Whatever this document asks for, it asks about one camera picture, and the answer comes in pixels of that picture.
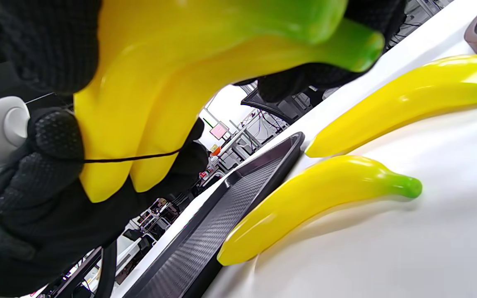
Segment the orange object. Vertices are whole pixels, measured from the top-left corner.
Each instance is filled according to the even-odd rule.
[[[216,150],[214,150],[212,153],[211,153],[211,156],[217,156],[218,154],[220,154],[220,151],[222,150],[222,147],[218,147]]]

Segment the yellow banana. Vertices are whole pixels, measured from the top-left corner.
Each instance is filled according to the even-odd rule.
[[[233,229],[218,253],[224,266],[246,262],[314,215],[385,195],[417,198],[422,184],[361,156],[320,162],[286,181]]]
[[[361,36],[348,38],[350,32],[361,32]],[[230,82],[278,72],[308,61],[361,72],[375,62],[383,46],[382,35],[344,19],[333,36],[319,45],[265,36],[194,63],[171,76],[158,96],[137,155],[161,154],[180,148],[199,111],[211,96]],[[164,156],[134,162],[130,175],[136,191],[146,191],[159,183],[175,158]]]
[[[477,107],[477,55],[436,60],[400,76],[341,115],[306,151],[347,154],[416,121]]]

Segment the white table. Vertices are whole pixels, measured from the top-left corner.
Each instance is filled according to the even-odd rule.
[[[477,0],[455,0],[253,157],[299,131],[305,149],[399,75],[473,53],[463,33],[476,15]],[[375,202],[319,217],[254,260],[224,268],[205,298],[477,298],[477,110],[420,121],[352,154],[420,179],[424,193],[410,203]],[[303,156],[288,177],[318,161]],[[191,202],[112,297],[123,296],[218,185]]]

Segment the plastic banana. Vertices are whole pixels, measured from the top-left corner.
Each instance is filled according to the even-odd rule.
[[[294,55],[303,55],[302,59],[284,55],[279,57],[275,51],[270,60],[274,67],[270,70],[279,71],[297,65],[287,62],[287,59],[299,60],[300,63],[321,61],[323,59],[318,58],[317,49],[322,48],[321,45],[337,30],[346,5],[347,0],[104,0],[99,19],[99,67],[91,83],[75,95],[75,112],[83,133],[86,159],[130,158],[138,156],[138,151],[155,151],[156,154],[175,151],[187,136],[182,132],[191,129],[201,108],[184,113],[183,110],[193,107],[174,101],[170,104],[176,106],[162,115],[157,110],[169,105],[165,88],[173,86],[173,89],[180,89],[188,85],[191,88],[189,91],[198,91],[205,89],[207,79],[191,75],[196,82],[174,81],[173,85],[172,77],[176,73],[188,72],[193,64],[233,50],[246,42],[259,40],[260,36],[277,37],[303,48],[294,52]],[[369,35],[369,30],[362,32],[358,28],[363,27],[355,28],[356,31],[347,32],[348,39],[366,38]],[[241,57],[243,61],[246,55],[244,53]],[[228,77],[240,79],[266,74],[261,70],[226,71],[239,72],[241,75]],[[223,81],[219,80],[218,84],[210,81],[211,94],[202,92],[207,96],[206,101],[216,92],[213,86],[221,85],[220,82]],[[183,98],[183,102],[190,101],[189,96]],[[185,119],[170,110],[182,111],[182,115],[186,115]],[[157,115],[167,120],[167,125],[185,128],[167,134],[165,138],[160,136],[160,139],[147,135],[145,130],[152,130],[147,127],[153,126],[153,117]],[[141,145],[142,140],[149,138],[154,138],[150,143],[159,145]],[[151,171],[135,169],[134,183],[139,185],[138,191],[155,185],[159,177],[167,173],[167,165],[173,159],[164,159],[167,161],[162,162],[163,166],[152,168]],[[81,182],[90,200],[101,202],[114,194],[125,182],[132,165],[130,161],[86,164]],[[144,173],[147,172],[154,172],[155,175],[145,177]]]
[[[320,132],[311,158],[347,154],[419,120],[477,107],[477,55],[436,60],[400,76]]]
[[[314,215],[337,205],[399,195],[417,198],[422,184],[361,156],[320,162],[286,181],[233,229],[218,253],[224,265],[246,262]]]
[[[360,32],[360,35],[355,38],[354,32]],[[266,36],[194,63],[174,74],[158,96],[137,155],[159,154],[180,148],[199,111],[230,82],[278,72],[308,61],[361,72],[372,66],[383,47],[381,34],[344,19],[333,36],[319,45],[309,46],[278,36]],[[130,175],[136,191],[146,191],[159,183],[175,158],[164,156],[135,162]]]

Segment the carbon fiber texture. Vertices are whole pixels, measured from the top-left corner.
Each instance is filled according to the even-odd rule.
[[[214,257],[231,229],[244,216],[282,158],[252,172],[223,195],[190,237],[166,260],[138,298],[180,298]]]

